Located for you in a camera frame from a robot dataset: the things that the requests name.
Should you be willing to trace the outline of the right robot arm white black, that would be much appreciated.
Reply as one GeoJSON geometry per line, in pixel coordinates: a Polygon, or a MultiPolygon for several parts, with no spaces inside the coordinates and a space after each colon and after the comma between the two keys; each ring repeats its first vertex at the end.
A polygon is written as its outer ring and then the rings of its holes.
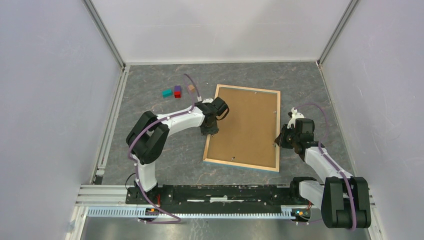
{"type": "Polygon", "coordinates": [[[288,191],[289,199],[295,204],[308,200],[318,207],[327,228],[352,231],[369,228],[372,217],[368,182],[336,163],[324,145],[314,139],[314,131],[312,119],[293,117],[274,140],[283,149],[293,149],[323,181],[320,184],[314,178],[294,179],[294,187],[288,191]]]}

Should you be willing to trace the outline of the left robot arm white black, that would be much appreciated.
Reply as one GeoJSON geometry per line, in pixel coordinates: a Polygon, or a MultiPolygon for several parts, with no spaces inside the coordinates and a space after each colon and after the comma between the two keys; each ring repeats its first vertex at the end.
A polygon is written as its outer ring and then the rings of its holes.
{"type": "Polygon", "coordinates": [[[203,136],[219,132],[218,121],[230,113],[230,107],[220,97],[193,102],[189,107],[167,114],[144,112],[126,137],[127,157],[134,162],[138,197],[145,204],[157,198],[156,160],[168,137],[175,133],[199,128],[203,136]]]}

